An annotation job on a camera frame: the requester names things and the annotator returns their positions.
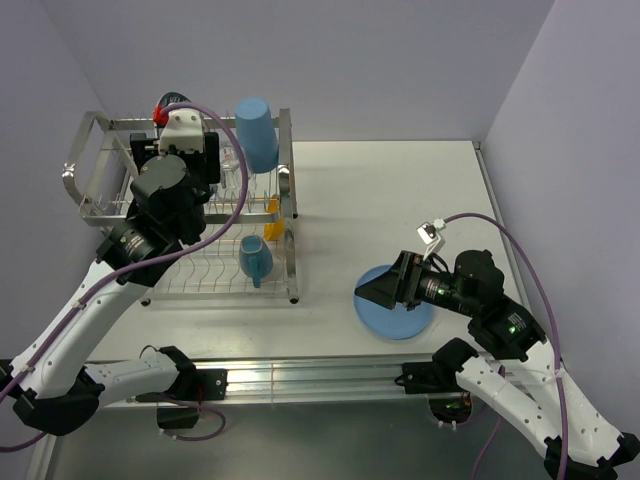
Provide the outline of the white plate green rim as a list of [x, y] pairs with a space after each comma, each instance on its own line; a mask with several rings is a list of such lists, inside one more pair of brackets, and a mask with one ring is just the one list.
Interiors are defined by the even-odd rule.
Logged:
[[190, 99], [182, 93], [170, 91], [161, 96], [161, 98], [157, 102], [157, 105], [161, 108], [166, 108], [171, 104], [182, 102], [190, 102]]

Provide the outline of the clear drinking glass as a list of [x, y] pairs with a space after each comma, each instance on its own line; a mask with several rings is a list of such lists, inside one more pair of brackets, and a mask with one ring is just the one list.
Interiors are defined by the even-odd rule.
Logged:
[[239, 157], [235, 148], [228, 141], [224, 141], [219, 150], [220, 185], [226, 190], [239, 190], [242, 185]]

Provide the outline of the blue mug white inside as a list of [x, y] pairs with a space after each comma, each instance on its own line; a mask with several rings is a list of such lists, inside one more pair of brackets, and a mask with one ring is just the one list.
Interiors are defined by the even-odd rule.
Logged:
[[248, 235], [240, 242], [239, 263], [253, 287], [259, 289], [262, 281], [272, 272], [273, 256], [262, 237]]

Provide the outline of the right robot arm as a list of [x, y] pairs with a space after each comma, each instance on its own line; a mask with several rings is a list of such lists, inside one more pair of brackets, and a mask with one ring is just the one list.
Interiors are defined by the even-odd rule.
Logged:
[[428, 303], [469, 318], [473, 344], [453, 338], [431, 361], [403, 365], [407, 393], [446, 389], [479, 397], [535, 447], [553, 479], [616, 478], [616, 467], [638, 456], [638, 438], [611, 425], [555, 366], [551, 340], [503, 283], [487, 250], [460, 253], [451, 272], [403, 251], [354, 294], [387, 309]]

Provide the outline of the tall blue plastic cup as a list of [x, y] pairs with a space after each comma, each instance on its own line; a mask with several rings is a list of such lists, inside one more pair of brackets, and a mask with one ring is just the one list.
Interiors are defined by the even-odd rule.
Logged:
[[242, 99], [235, 107], [237, 139], [255, 174], [278, 165], [279, 144], [269, 104], [260, 97]]

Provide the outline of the blue plate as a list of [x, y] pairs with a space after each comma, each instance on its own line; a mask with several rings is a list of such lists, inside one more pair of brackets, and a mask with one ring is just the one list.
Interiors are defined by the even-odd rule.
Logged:
[[424, 331], [433, 320], [434, 307], [422, 303], [414, 310], [397, 305], [385, 309], [358, 296], [353, 297], [360, 321], [374, 334], [390, 340], [406, 340]]

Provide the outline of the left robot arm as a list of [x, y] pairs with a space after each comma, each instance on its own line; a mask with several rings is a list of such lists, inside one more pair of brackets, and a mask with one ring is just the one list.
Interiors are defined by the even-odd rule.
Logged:
[[130, 137], [138, 176], [125, 219], [98, 247], [73, 297], [20, 355], [1, 365], [1, 395], [21, 422], [67, 435], [99, 409], [139, 395], [185, 400], [196, 390], [193, 362], [168, 346], [130, 361], [90, 365], [88, 356], [115, 322], [165, 272], [201, 246], [204, 206], [220, 180], [213, 132]]

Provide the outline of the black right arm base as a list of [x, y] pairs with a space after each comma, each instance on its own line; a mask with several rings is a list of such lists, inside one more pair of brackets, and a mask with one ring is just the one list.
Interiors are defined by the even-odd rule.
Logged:
[[454, 375], [438, 362], [403, 363], [394, 384], [406, 395], [425, 395], [437, 422], [453, 427], [471, 418], [471, 394], [459, 387]]

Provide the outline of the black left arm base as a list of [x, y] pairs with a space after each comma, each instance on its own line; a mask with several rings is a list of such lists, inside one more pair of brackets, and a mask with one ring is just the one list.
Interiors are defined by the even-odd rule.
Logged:
[[[226, 369], [196, 369], [186, 380], [178, 380], [165, 392], [150, 392], [134, 397], [137, 403], [154, 403], [156, 423], [163, 433], [182, 441], [214, 438], [226, 427], [226, 417], [210, 405], [225, 399]], [[188, 436], [200, 420], [216, 420], [217, 427], [210, 434]]]

